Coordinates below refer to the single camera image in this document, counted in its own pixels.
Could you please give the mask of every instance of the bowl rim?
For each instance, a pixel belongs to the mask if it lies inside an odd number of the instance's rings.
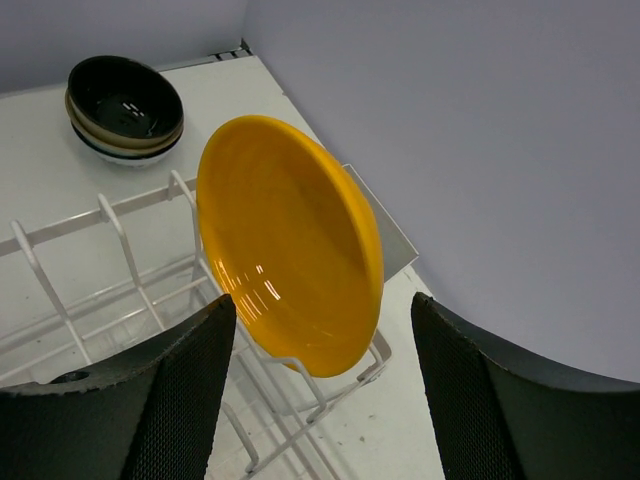
[[[76,76],[78,75],[78,72],[85,67],[88,64],[91,63],[95,63],[95,62],[99,62],[99,61],[103,61],[103,60],[116,60],[119,61],[121,63],[129,63],[132,65],[136,65],[138,67],[142,67],[145,70],[151,72],[152,74],[154,74],[154,77],[158,78],[158,80],[163,83],[166,87],[168,87],[169,91],[172,92],[172,94],[175,96],[176,100],[178,101],[178,105],[180,107],[180,118],[178,120],[178,122],[176,123],[176,126],[174,127],[174,129],[169,132],[169,133],[163,133],[162,135],[152,135],[151,137],[139,137],[139,136],[135,136],[135,135],[126,135],[126,134],[119,134],[119,133],[115,133],[112,132],[111,130],[109,130],[105,125],[103,125],[101,122],[99,122],[97,119],[94,119],[91,117],[91,115],[89,115],[89,113],[87,112],[87,110],[85,108],[82,107],[82,105],[80,105],[77,101],[77,97],[74,93],[74,89],[72,88],[73,83],[74,83],[74,79],[76,78]],[[150,67],[149,65],[142,63],[138,60],[134,60],[132,58],[128,58],[128,57],[122,57],[119,55],[96,55],[93,57],[89,57],[89,58],[85,58],[84,60],[82,60],[81,62],[79,62],[78,64],[76,64],[72,69],[71,72],[69,73],[69,77],[67,80],[67,90],[69,91],[69,95],[71,97],[71,100],[73,102],[73,105],[79,110],[79,112],[81,112],[83,114],[84,117],[86,117],[87,120],[89,120],[93,125],[99,127],[100,129],[104,130],[105,132],[109,132],[109,134],[113,135],[113,136],[117,136],[117,137],[122,137],[123,139],[129,139],[129,140],[138,140],[138,141],[151,141],[153,142],[154,140],[161,140],[163,137],[167,137],[170,136],[176,128],[178,128],[179,124],[183,122],[184,120],[184,106],[182,104],[182,99],[180,98],[180,95],[178,94],[177,90],[175,89],[175,87],[171,84],[171,82],[169,80],[167,80],[164,75],[162,75],[160,72],[158,72],[157,70],[155,70],[154,68]]]
[[[75,104],[73,98],[69,97],[69,104],[73,108],[76,121],[82,125],[82,128],[88,132],[91,136],[95,137],[104,144],[112,145],[117,148],[139,150],[145,148],[155,148],[158,145],[164,144],[167,139],[175,135],[176,131],[184,126],[184,117],[180,119],[176,128],[167,135],[162,137],[156,137],[153,139],[137,140],[127,137],[122,137],[116,133],[106,130],[99,125],[91,122],[91,120],[80,110]]]

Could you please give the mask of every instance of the bowl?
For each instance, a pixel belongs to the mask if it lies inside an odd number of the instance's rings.
[[[80,122],[80,120],[76,116],[75,110],[73,109],[71,97],[68,90],[65,92],[64,103],[67,110],[67,115],[69,116],[69,120],[71,121],[71,125],[76,134],[78,134],[78,136],[81,138],[81,140],[96,151],[112,155],[116,158],[148,158],[151,156],[155,156],[158,154],[158,152],[164,152],[173,147],[182,136],[182,132],[184,130],[184,127],[181,124],[178,129],[171,134],[171,136],[151,148],[133,149],[117,147],[110,145],[109,143],[106,143],[93,136],[84,128],[84,125]]]
[[[75,116],[103,142],[122,148],[152,148],[183,124],[176,90],[151,67],[123,57],[91,57],[69,74]]]
[[[383,264],[342,166],[284,122],[240,117],[208,141],[196,201],[212,273],[256,342],[316,377],[353,367],[375,333]]]

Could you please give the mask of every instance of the mesh gripper pad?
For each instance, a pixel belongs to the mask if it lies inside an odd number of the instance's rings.
[[[418,294],[413,332],[447,480],[516,480],[519,467],[478,348]]]
[[[0,478],[201,480],[235,318],[224,296],[61,383],[0,390]]]

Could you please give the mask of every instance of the orange plate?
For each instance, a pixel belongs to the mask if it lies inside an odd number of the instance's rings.
[[[382,248],[340,164],[292,126],[245,116],[207,143],[196,192],[213,274],[256,342],[316,377],[353,367],[378,323]]]

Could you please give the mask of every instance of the rack tine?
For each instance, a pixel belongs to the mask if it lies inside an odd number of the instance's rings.
[[[24,232],[22,225],[20,225],[20,222],[18,222],[17,220],[13,220],[11,222],[11,229],[13,230],[13,234],[16,237],[16,240],[20,244],[20,248],[24,252],[25,257],[29,262],[29,266],[31,267],[31,270],[33,270],[33,273],[35,273],[36,278],[40,282],[42,289],[45,291],[45,293],[49,297],[49,300],[53,304],[53,307],[58,312],[58,315],[60,315],[60,318],[69,329],[69,332],[71,333],[73,340],[76,342],[76,345],[80,350],[80,353],[82,353],[82,356],[84,357],[85,362],[87,363],[87,365],[91,365],[93,362],[91,361],[91,358],[89,357],[89,353],[87,352],[87,349],[84,346],[84,342],[82,341],[82,338],[80,338],[80,335],[78,335],[76,328],[73,326],[73,323],[71,322],[71,318],[69,317],[69,313],[67,312],[67,309],[62,304],[62,301],[60,300],[60,297],[58,297],[58,294],[53,288],[53,285],[51,285],[51,282],[49,281],[49,277],[47,277],[47,274],[44,273],[44,270],[42,269],[42,265],[40,264],[38,257],[33,251],[33,248],[31,247],[31,243],[29,242],[29,239],[27,238],[27,235]]]
[[[260,461],[260,456],[258,455],[258,451],[256,450],[256,447],[253,445],[253,442],[249,438],[247,431],[242,426],[242,423],[236,416],[236,413],[233,411],[231,406],[227,402],[222,402],[222,404],[220,405],[220,410],[224,412],[225,416],[229,420],[229,423],[235,430],[236,435],[238,435],[238,438],[240,438],[240,442],[242,443],[242,446],[249,454],[249,463],[245,468],[245,472],[251,473],[256,468],[256,465],[258,465],[258,462]]]
[[[216,282],[216,279],[213,277],[213,274],[211,273],[211,269],[206,264],[204,258],[200,259],[200,267],[202,268],[202,271],[204,272],[204,274],[209,279],[209,282],[211,283],[211,286],[213,286],[213,288],[215,289],[216,293],[218,293],[219,295],[222,295],[223,290],[220,289],[220,285],[218,285],[218,282]],[[269,378],[271,383],[273,383],[273,386],[276,388],[276,391],[278,392],[278,394],[283,397],[283,400],[287,404],[288,408],[290,410],[293,410],[293,415],[294,415],[294,418],[296,419],[296,421],[298,423],[298,426],[301,427],[301,428],[304,428],[304,423],[302,422],[302,419],[300,418],[300,415],[298,414],[297,411],[294,410],[294,408],[291,405],[291,402],[289,401],[289,399],[286,398],[286,396],[284,396],[284,392],[282,391],[282,388],[277,383],[277,381],[275,380],[275,378],[273,377],[273,375],[271,374],[271,372],[269,371],[269,369],[267,368],[265,363],[263,363],[263,360],[260,357],[260,355],[258,354],[258,352],[256,350],[256,347],[253,345],[253,343],[251,343],[253,340],[250,338],[249,332],[246,330],[246,327],[244,326],[244,324],[242,322],[236,322],[236,326],[237,326],[237,330],[240,330],[240,333],[242,334],[242,336],[244,337],[245,341],[247,342],[247,345],[249,346],[249,349],[252,351],[252,353],[255,355],[255,357],[261,361],[260,365],[262,366],[262,370],[267,374],[267,377]],[[263,389],[262,389],[262,386],[261,386],[259,380],[257,380],[256,377],[252,374],[251,369],[249,368],[249,366],[246,364],[246,362],[242,358],[242,354],[239,354],[237,356],[237,358],[238,358],[238,361],[240,362],[240,365],[242,365],[243,369],[247,373],[247,376],[251,379],[252,383],[254,384],[254,386],[256,387],[258,392],[263,392]],[[270,400],[269,395],[266,392],[263,392],[263,393],[261,393],[261,396],[264,399],[264,401],[267,403],[267,406],[269,407],[269,409],[271,410],[272,417],[273,417],[274,421],[276,422],[276,424],[278,425],[278,428],[279,428],[280,432],[285,436],[285,438],[289,442],[291,442],[291,448],[293,448],[294,453],[298,456],[300,461],[305,465],[305,468],[307,469],[307,471],[310,472],[315,477],[317,477],[317,474],[315,473],[315,471],[311,467],[311,464],[309,464],[308,459],[306,458],[306,456],[304,455],[304,453],[300,449],[300,446],[293,440],[293,436],[292,436],[291,432],[289,431],[289,429],[287,428],[287,426],[285,425],[284,421],[282,420],[282,417],[280,417],[280,415],[277,413],[277,409],[276,409],[275,405],[272,403],[272,401]],[[335,472],[335,470],[333,469],[333,467],[329,463],[327,457],[324,455],[322,450],[320,450],[320,447],[318,446],[318,444],[315,441],[315,439],[311,435],[309,435],[308,432],[305,435],[306,435],[307,440],[309,441],[309,443],[311,443],[311,446],[314,447],[314,450],[316,450],[316,452],[320,456],[321,460],[323,461],[323,463],[325,464],[326,468],[329,470],[329,472],[331,473],[333,478],[336,478],[336,479],[339,478],[338,474]]]
[[[264,362],[278,363],[280,365],[291,364],[295,366],[296,370],[298,370],[298,373],[302,375],[302,378],[309,387],[309,390],[311,390],[311,393],[313,393],[313,396],[316,397],[316,401],[318,402],[318,408],[316,408],[307,416],[307,423],[313,423],[318,418],[318,416],[327,409],[327,399],[322,394],[320,387],[318,387],[318,384],[313,380],[313,378],[311,378],[311,375],[309,375],[309,372],[307,371],[305,366],[296,357],[269,357],[265,358]]]
[[[182,190],[182,194],[187,198],[189,206],[191,207],[191,223],[193,225],[193,241],[195,243],[195,259],[193,262],[193,273],[191,274],[191,281],[193,282],[200,273],[200,260],[202,258],[202,240],[200,239],[200,227],[198,224],[198,207],[196,201],[191,194],[191,189],[187,186],[186,182],[182,179],[180,174],[171,170],[169,174],[169,188],[167,189],[167,198],[172,200],[176,195],[176,189]],[[189,308],[194,308],[196,301],[196,290],[192,290],[189,295]]]
[[[147,293],[144,291],[144,287],[142,286],[142,281],[140,280],[140,274],[138,273],[138,268],[136,267],[136,262],[133,259],[133,252],[131,251],[131,246],[129,245],[129,240],[127,239],[127,234],[124,231],[124,227],[118,220],[118,216],[111,208],[109,201],[107,198],[101,193],[98,194],[98,203],[100,204],[100,210],[105,217],[105,221],[110,221],[113,227],[116,229],[118,233],[118,238],[120,239],[120,245],[122,246],[122,251],[124,252],[124,257],[127,260],[127,266],[129,267],[129,272],[131,273],[131,278],[133,279],[133,283],[135,284],[142,300],[144,301],[147,309],[151,312],[151,315],[155,319],[156,323],[160,327],[160,330],[163,332],[166,330],[162,320],[160,319],[160,315],[156,311],[153,303],[149,300]]]
[[[291,431],[289,430],[289,428],[285,424],[285,422],[282,419],[282,417],[280,415],[278,415],[277,409],[276,409],[276,407],[275,407],[275,405],[273,403],[273,399],[265,391],[264,387],[262,386],[262,384],[260,383],[258,378],[255,376],[255,374],[253,373],[251,367],[247,364],[247,362],[242,357],[242,355],[238,355],[237,358],[238,358],[238,362],[240,363],[240,366],[243,368],[243,370],[246,373],[247,377],[249,378],[249,380],[251,380],[251,383],[256,388],[258,394],[260,395],[262,400],[265,402],[265,404],[267,405],[267,407],[271,411],[271,417],[273,418],[274,422],[276,423],[276,426],[280,430],[280,433],[282,433],[282,435],[284,435],[285,442],[284,442],[284,444],[282,444],[282,446],[285,446],[286,448],[291,447],[293,449],[293,452],[296,454],[296,456],[300,460],[300,462],[302,462],[304,468],[309,472],[310,475],[312,475],[312,478],[314,478],[314,479],[318,478],[318,475],[315,472],[315,470],[313,469],[313,466],[311,465],[311,463],[309,462],[309,459],[306,457],[306,455],[304,454],[304,452],[300,448],[300,445],[298,445],[297,440],[295,438],[296,434],[295,433],[293,433],[293,434],[291,433]]]
[[[378,352],[378,349],[373,343],[369,345],[369,351],[371,352],[371,355],[373,355],[376,366],[380,366],[384,363],[384,360],[382,360],[382,356],[380,355],[380,352]]]

